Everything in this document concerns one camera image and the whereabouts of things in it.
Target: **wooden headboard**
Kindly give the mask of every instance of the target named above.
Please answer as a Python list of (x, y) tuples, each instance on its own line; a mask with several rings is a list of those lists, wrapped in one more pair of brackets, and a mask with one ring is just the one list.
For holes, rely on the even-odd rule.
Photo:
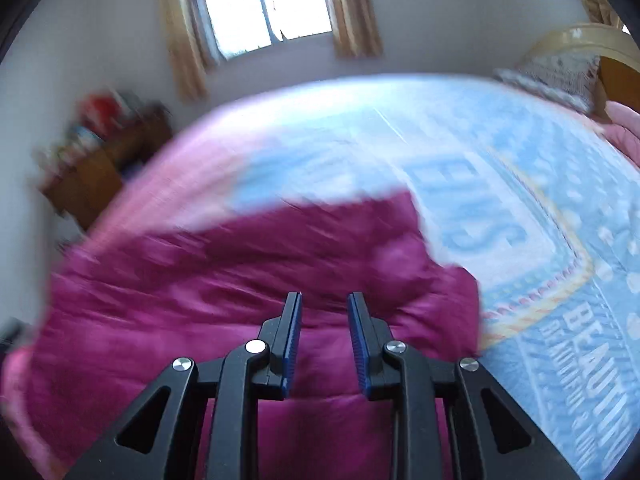
[(600, 58), (600, 80), (607, 99), (640, 113), (640, 72), (610, 57)]

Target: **silver rivet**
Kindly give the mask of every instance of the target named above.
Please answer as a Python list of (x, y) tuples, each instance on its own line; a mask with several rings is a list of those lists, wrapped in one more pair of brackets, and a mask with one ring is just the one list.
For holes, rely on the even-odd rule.
[(244, 345), (244, 349), (249, 352), (249, 354), (259, 354), (260, 352), (264, 352), (265, 348), (267, 348), (267, 343), (259, 339), (253, 339)]
[(178, 357), (174, 361), (174, 370), (177, 372), (186, 372), (189, 368), (191, 368), (191, 359), (188, 357)]
[(472, 357), (460, 359), (460, 368), (467, 372), (475, 372), (480, 367), (480, 363)]
[(406, 345), (402, 341), (389, 341), (385, 348), (392, 354), (401, 354), (406, 350)]

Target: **wooden dresser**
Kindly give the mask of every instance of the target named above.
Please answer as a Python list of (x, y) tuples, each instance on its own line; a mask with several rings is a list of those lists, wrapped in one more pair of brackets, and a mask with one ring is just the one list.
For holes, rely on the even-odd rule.
[(42, 193), (57, 213), (69, 213), (87, 230), (122, 189), (120, 171), (137, 161), (146, 163), (171, 138), (165, 108), (149, 106), (99, 149), (66, 168)]

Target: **window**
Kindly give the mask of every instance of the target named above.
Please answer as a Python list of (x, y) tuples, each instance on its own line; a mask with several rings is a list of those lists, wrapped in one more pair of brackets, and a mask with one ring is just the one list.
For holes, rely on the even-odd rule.
[(227, 59), (270, 44), (331, 30), (327, 0), (206, 0)]

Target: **curtain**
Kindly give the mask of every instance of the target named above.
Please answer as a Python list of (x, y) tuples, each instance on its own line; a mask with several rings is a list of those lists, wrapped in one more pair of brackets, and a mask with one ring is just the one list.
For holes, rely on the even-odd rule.
[(592, 23), (604, 23), (616, 28), (624, 25), (607, 0), (582, 0), (582, 6)]
[(178, 94), (184, 101), (208, 95), (207, 70), (220, 59), (204, 0), (160, 0), (167, 49)]
[(371, 0), (329, 0), (328, 3), (338, 54), (365, 57), (382, 53)]

